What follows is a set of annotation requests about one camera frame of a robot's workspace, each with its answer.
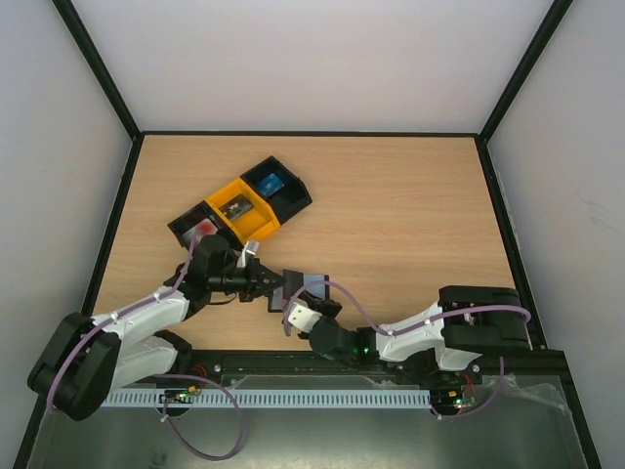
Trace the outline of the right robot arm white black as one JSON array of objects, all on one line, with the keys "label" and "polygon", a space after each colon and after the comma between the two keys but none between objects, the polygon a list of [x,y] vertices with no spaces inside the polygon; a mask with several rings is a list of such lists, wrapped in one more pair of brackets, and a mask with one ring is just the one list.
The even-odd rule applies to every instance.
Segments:
[{"label": "right robot arm white black", "polygon": [[532,350],[531,313],[512,288],[448,285],[426,310],[395,323],[377,324],[356,300],[353,304],[368,325],[348,330],[337,321],[341,304],[301,292],[284,307],[285,334],[298,329],[313,352],[347,366],[402,363],[432,352],[426,370],[439,383],[481,356],[507,357]]}]

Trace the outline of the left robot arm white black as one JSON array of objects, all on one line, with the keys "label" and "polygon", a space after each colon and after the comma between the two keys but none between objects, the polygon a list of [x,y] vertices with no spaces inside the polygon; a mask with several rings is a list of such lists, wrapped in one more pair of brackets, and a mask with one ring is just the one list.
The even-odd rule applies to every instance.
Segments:
[{"label": "left robot arm white black", "polygon": [[65,316],[27,377],[27,386],[74,421],[91,416],[110,392],[169,372],[188,343],[166,327],[192,318],[215,293],[251,302],[284,283],[257,258],[217,234],[193,241],[175,274],[147,296],[106,314]]}]

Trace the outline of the black leather card holder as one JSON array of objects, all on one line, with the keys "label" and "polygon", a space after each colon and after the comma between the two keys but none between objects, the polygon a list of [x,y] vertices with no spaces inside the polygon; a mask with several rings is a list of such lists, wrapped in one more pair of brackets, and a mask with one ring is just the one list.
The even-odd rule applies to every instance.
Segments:
[{"label": "black leather card holder", "polygon": [[[307,285],[306,292],[322,300],[330,297],[329,286],[321,283],[322,280],[329,280],[328,275],[304,274],[304,285]],[[277,289],[271,297],[268,296],[268,312],[281,313],[282,308],[288,301],[282,298],[282,287]]]}]

